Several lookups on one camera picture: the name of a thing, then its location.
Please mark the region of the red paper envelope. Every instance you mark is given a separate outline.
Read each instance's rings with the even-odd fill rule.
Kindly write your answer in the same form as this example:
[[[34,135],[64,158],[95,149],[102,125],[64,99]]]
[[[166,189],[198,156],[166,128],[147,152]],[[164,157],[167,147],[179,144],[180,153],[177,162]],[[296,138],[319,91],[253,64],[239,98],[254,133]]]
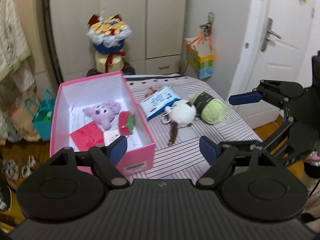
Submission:
[[[90,122],[82,128],[70,134],[72,141],[79,151],[87,151],[97,145],[104,145],[104,137],[101,129],[95,122]]]

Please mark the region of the green yarn ball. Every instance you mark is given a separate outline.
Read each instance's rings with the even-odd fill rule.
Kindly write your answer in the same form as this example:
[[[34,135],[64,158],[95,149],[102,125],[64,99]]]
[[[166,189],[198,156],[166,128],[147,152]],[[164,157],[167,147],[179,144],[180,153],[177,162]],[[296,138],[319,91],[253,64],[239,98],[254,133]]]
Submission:
[[[191,103],[195,106],[199,118],[210,125],[222,122],[227,113],[225,103],[207,92],[195,94]]]

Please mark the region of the white fluffy plush keychain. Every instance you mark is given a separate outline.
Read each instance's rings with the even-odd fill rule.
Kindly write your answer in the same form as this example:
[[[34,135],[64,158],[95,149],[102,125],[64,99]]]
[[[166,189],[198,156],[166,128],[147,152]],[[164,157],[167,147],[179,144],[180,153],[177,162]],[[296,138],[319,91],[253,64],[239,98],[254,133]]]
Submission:
[[[169,146],[176,142],[178,129],[191,126],[196,114],[196,108],[189,100],[181,99],[172,106],[165,107],[162,123],[170,125]]]

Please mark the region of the blue wet wipes pack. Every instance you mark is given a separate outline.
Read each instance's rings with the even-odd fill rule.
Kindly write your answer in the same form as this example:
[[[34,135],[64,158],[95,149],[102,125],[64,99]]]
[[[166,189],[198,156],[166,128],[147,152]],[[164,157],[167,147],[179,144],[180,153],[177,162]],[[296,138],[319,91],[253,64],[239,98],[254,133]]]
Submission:
[[[180,101],[180,96],[171,86],[164,86],[152,95],[139,103],[146,119],[150,121],[161,114],[166,107],[171,107],[176,101]]]

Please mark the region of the red strawberry plush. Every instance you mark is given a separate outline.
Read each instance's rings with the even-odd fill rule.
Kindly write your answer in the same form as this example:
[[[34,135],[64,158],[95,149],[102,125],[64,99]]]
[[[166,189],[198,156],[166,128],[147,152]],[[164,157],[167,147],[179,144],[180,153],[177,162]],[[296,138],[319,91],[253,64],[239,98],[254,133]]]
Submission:
[[[129,136],[133,134],[135,126],[134,116],[129,111],[122,111],[118,116],[118,130],[121,135]]]

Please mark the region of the purple plush toy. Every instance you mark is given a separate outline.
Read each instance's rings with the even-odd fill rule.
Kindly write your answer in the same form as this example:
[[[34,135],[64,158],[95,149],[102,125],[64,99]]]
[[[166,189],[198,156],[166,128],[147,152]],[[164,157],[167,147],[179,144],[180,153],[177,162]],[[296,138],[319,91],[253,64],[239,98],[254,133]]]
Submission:
[[[108,131],[112,126],[111,122],[120,113],[120,110],[120,103],[109,101],[94,107],[86,107],[82,111],[86,116],[92,118],[96,124],[101,125],[105,131]]]

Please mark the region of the pink cardboard box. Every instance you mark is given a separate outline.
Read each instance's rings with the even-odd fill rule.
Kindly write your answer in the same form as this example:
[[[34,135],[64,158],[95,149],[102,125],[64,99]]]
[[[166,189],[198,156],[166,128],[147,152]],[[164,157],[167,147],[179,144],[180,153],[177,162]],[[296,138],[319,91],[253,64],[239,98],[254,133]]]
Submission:
[[[117,164],[118,170],[131,176],[151,169],[156,144],[123,73],[64,82],[55,100],[50,155],[66,146],[86,151],[108,145],[122,128],[129,133],[125,136],[127,152]]]

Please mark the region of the white door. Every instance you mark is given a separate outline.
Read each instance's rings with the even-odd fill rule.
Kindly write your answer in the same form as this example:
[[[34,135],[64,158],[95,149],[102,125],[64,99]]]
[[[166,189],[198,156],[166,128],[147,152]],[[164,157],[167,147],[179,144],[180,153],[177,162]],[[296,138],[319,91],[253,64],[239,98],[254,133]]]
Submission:
[[[234,59],[227,96],[251,91],[260,80],[296,81],[311,34],[316,0],[228,0],[235,13],[225,42],[226,54]],[[272,30],[261,51],[268,18]]]

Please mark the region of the colourful paper gift bag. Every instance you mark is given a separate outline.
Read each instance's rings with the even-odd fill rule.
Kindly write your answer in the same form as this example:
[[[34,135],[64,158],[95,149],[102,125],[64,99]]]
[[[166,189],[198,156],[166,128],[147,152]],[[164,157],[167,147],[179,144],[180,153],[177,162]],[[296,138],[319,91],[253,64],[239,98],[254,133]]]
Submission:
[[[185,52],[187,61],[198,79],[207,79],[213,75],[215,55],[212,40],[203,30],[198,37],[185,39]]]

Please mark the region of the pink knitted item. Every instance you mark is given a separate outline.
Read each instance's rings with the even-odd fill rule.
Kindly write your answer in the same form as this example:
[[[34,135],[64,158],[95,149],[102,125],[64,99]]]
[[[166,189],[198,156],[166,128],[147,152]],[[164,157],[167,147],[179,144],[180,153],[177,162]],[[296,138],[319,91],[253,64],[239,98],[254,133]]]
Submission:
[[[145,98],[148,98],[152,94],[156,93],[157,91],[161,90],[163,86],[161,85],[153,85],[148,88],[147,92],[145,93]]]

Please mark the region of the teal tote bag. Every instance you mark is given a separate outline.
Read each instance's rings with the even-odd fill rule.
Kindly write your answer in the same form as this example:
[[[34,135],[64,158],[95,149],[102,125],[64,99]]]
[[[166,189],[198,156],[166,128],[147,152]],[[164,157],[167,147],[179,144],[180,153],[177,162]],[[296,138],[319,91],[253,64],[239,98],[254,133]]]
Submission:
[[[32,99],[25,99],[24,107],[32,115],[32,124],[42,141],[49,141],[55,107],[53,94],[49,90],[45,90],[40,104]]]

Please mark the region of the brown paper bag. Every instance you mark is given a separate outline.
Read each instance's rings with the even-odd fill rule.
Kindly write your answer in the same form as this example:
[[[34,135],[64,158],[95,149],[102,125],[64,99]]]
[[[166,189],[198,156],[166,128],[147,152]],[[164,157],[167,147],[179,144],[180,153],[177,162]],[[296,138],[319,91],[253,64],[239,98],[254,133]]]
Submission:
[[[25,92],[20,91],[10,76],[1,81],[1,145],[7,141],[16,143],[24,139],[37,142],[41,139],[32,124],[37,107],[30,105],[30,111],[27,111],[24,106],[27,99],[40,102],[36,92],[34,84]]]

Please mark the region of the gold flower bouquet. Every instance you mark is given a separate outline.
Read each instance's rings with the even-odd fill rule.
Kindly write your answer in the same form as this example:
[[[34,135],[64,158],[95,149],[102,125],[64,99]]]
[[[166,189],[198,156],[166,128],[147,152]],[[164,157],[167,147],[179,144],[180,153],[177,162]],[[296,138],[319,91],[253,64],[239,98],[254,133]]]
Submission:
[[[105,20],[97,14],[92,15],[87,36],[95,49],[97,72],[110,73],[125,69],[125,40],[131,34],[132,30],[119,14]]]

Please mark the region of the white wardrobe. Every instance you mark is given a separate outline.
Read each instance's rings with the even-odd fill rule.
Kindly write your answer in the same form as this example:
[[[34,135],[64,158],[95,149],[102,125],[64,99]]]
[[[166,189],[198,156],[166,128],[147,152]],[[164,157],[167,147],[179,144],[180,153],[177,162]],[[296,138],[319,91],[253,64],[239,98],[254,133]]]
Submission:
[[[138,74],[179,69],[186,0],[43,0],[61,81],[84,77],[115,50]]]

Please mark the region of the cream knitted cardigan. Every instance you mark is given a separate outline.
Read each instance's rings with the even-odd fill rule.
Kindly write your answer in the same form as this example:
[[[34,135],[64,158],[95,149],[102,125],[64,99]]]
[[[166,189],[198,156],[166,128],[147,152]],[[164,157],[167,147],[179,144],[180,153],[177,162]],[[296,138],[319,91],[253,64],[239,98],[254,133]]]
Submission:
[[[1,80],[18,70],[31,55],[14,0],[1,0]]]

